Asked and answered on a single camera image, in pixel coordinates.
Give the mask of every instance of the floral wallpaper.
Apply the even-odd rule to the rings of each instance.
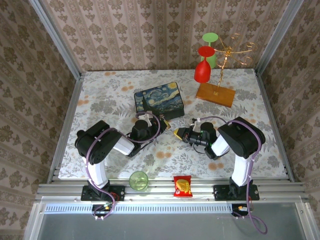
[[[27,0],[0,0],[0,239],[23,238],[75,80]]]
[[[289,0],[42,0],[79,69],[194,69],[202,36],[217,33],[226,44],[257,44],[246,66],[254,68]],[[213,47],[221,49],[221,43]]]
[[[262,75],[286,154],[320,226],[320,1],[305,0]]]

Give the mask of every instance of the chip bag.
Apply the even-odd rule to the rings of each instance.
[[[174,176],[174,197],[192,197],[191,176]]]

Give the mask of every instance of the floral tablecloth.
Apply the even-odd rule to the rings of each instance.
[[[170,120],[171,128],[132,158],[112,150],[105,161],[108,177],[129,178],[135,171],[144,171],[150,178],[176,175],[228,178],[234,169],[235,155],[232,151],[219,160],[210,160],[205,154],[196,153],[191,146],[176,138],[173,131],[188,127],[192,123],[192,118],[219,116],[228,121],[241,116],[260,128],[266,138],[256,158],[252,175],[286,178],[282,158],[253,69],[224,70],[221,86],[236,91],[231,108],[195,98],[199,83],[194,80],[194,72],[194,70],[87,72],[59,178],[86,178],[85,163],[74,146],[78,130],[87,130],[96,122],[104,120],[125,134],[130,132],[136,121],[134,93],[171,82],[178,84],[185,115]],[[217,84],[219,76],[220,70],[213,69],[210,83]],[[219,119],[212,118],[210,121],[215,128],[223,124]]]

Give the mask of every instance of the metal corner post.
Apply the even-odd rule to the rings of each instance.
[[[50,172],[49,172],[49,175],[47,178],[48,184],[50,184],[52,182],[55,170],[56,170],[56,168],[60,167],[60,164],[61,164],[62,159],[64,157],[65,149],[66,149],[67,142],[68,142],[68,136],[69,136],[72,122],[74,119],[74,115],[76,112],[77,103],[78,103],[78,99],[79,99],[79,96],[81,93],[84,77],[85,77],[85,74],[82,74],[80,80],[75,82],[75,86],[73,89],[73,93],[71,96],[69,107],[68,107],[68,110],[65,115],[65,119],[64,119],[64,123],[63,123],[62,130],[60,133],[59,141],[56,146],[56,150],[55,150],[55,153],[53,156]]]
[[[268,42],[266,48],[263,51],[263,54],[257,63],[255,70],[262,75],[266,69],[268,63],[270,62],[272,56],[277,50],[281,40],[285,36],[289,26],[294,20],[298,10],[300,9],[304,0],[290,0],[288,3],[278,25],[276,26],[270,41]]]
[[[293,174],[292,169],[290,167],[290,163],[289,163],[286,151],[285,151],[284,144],[281,140],[280,132],[277,127],[276,119],[275,119],[274,113],[272,111],[264,83],[262,81],[261,75],[257,71],[255,71],[255,74],[256,74],[256,79],[258,81],[258,85],[260,87],[260,91],[261,91],[263,102],[264,102],[264,105],[266,108],[266,112],[268,113],[269,119],[271,121],[271,126],[273,128],[272,130],[274,132],[275,141],[278,144],[279,152],[280,152],[282,159],[283,159],[283,164],[285,165],[286,172],[288,174],[290,181],[295,182],[295,177],[294,177],[294,174]]]
[[[65,63],[67,64],[69,70],[73,74],[76,81],[80,79],[81,73],[80,70],[74,61],[71,53],[69,52],[68,48],[66,47],[64,41],[62,40],[57,28],[53,20],[51,19],[48,11],[44,7],[41,0],[29,0],[31,5],[33,6],[35,12],[38,14],[41,22],[43,23],[45,29],[47,30],[48,34],[52,38],[54,44],[56,45],[59,53],[62,55]]]

